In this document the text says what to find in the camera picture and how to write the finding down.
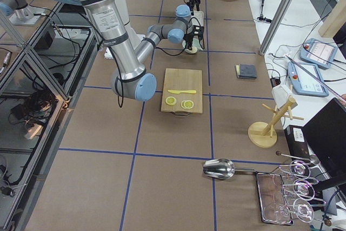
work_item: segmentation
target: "yellow slice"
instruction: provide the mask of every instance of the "yellow slice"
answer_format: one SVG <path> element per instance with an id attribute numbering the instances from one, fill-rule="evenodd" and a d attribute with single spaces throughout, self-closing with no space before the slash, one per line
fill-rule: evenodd
<path id="1" fill-rule="evenodd" d="M 166 97 L 165 102 L 167 105 L 175 105 L 177 103 L 177 99 L 175 97 L 169 96 Z"/>
<path id="2" fill-rule="evenodd" d="M 181 103 L 182 108 L 192 109 L 194 107 L 194 102 L 192 100 L 184 100 Z"/>

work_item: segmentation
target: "wooden cutting board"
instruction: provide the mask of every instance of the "wooden cutting board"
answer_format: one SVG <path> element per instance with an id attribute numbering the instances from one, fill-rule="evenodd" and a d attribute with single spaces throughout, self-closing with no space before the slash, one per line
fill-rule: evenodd
<path id="1" fill-rule="evenodd" d="M 195 94 L 169 93 L 168 90 L 195 90 Z M 185 69 L 170 69 L 167 68 L 163 83 L 163 93 L 161 101 L 161 111 L 171 112 L 175 114 L 202 114 L 203 101 L 202 101 L 202 71 L 201 70 L 185 70 Z M 177 103 L 175 105 L 168 105 L 165 99 L 169 96 L 175 97 Z M 194 107 L 192 109 L 185 109 L 181 106 L 182 101 L 192 100 Z"/>

